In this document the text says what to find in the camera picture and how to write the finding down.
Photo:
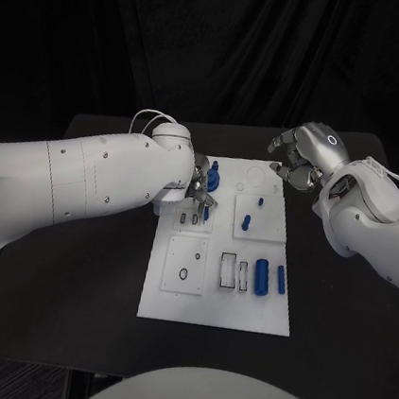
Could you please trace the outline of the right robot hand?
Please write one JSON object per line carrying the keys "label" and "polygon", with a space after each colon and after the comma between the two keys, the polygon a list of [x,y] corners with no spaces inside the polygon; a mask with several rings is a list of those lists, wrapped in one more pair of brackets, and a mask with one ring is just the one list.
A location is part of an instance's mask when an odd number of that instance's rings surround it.
{"label": "right robot hand", "polygon": [[350,163],[340,136],[323,123],[308,122],[282,132],[271,140],[268,152],[283,146],[291,166],[271,163],[270,169],[300,192],[311,192],[317,184],[325,186]]}

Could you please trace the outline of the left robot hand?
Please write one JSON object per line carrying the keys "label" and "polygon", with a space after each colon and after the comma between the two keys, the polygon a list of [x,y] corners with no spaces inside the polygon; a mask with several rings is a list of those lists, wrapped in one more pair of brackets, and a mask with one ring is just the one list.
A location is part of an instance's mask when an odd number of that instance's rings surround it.
{"label": "left robot hand", "polygon": [[208,158],[204,154],[196,152],[194,159],[195,168],[185,196],[196,200],[198,203],[198,216],[202,218],[206,207],[216,209],[218,203],[207,191],[208,169],[210,169]]}

